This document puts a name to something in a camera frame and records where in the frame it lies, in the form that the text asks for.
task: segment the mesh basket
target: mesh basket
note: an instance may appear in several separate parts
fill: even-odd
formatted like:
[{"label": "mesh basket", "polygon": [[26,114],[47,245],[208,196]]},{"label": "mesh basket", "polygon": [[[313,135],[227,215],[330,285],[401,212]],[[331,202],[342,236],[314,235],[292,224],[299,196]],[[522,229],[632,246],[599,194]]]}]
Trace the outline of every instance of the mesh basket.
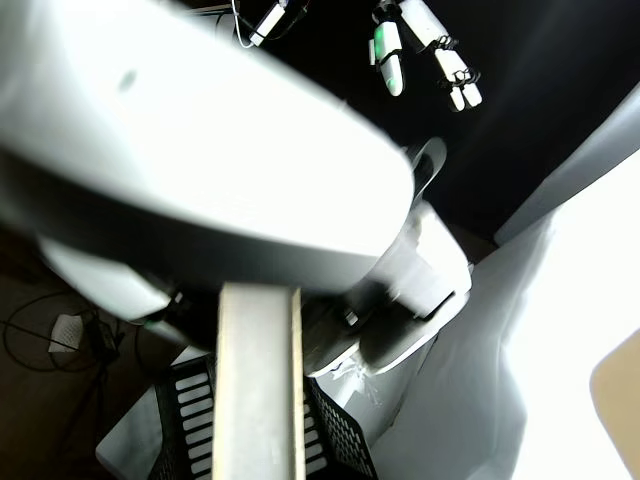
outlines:
[{"label": "mesh basket", "polygon": [[[211,478],[215,357],[175,365],[155,385],[162,422],[162,450],[150,480]],[[358,423],[318,386],[304,383],[307,478],[377,479]]]}]

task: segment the brown floor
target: brown floor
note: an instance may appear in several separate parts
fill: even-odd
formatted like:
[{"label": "brown floor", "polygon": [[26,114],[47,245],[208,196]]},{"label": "brown floor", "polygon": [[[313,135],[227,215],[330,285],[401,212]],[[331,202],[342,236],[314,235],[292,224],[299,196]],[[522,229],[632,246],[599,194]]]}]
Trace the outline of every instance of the brown floor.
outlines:
[{"label": "brown floor", "polygon": [[[0,232],[0,320],[21,304],[41,295],[64,290],[15,237]],[[77,294],[44,300],[15,318],[20,326],[48,334],[59,313],[75,313],[82,305]],[[115,327],[116,320],[101,318]],[[120,357],[108,368],[104,409],[98,420],[94,393],[69,434],[66,426],[98,368],[81,373],[32,372],[16,364],[0,341],[0,478],[2,479],[111,479],[94,455],[95,431],[104,436],[149,387],[151,381],[136,362],[133,344],[136,327],[120,322],[124,333]],[[48,342],[9,328],[7,341],[18,358],[30,365],[50,366]],[[140,332],[140,353],[149,369],[161,369],[181,350],[146,331]],[[61,361],[66,361],[58,354]],[[79,359],[75,365],[87,364]]]}]

